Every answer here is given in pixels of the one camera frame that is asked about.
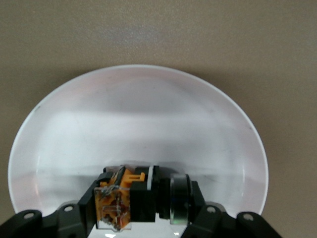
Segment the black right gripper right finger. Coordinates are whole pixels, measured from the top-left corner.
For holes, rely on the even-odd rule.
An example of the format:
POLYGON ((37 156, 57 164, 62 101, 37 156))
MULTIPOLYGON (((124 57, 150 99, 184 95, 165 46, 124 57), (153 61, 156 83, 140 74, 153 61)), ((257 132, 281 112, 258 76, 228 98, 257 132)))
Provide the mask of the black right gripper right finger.
POLYGON ((225 208, 205 202, 196 181, 191 185, 190 222, 183 238, 280 238, 281 235, 259 214, 240 212, 231 217, 225 208))

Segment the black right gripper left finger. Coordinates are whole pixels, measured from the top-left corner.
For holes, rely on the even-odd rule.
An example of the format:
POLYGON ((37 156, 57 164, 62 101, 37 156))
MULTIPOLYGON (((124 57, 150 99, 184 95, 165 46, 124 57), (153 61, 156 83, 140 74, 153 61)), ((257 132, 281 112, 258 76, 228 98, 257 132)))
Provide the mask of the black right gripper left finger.
POLYGON ((39 210, 24 210, 0 226, 2 238, 86 238, 96 223, 94 181, 78 202, 66 202, 43 216, 39 210))

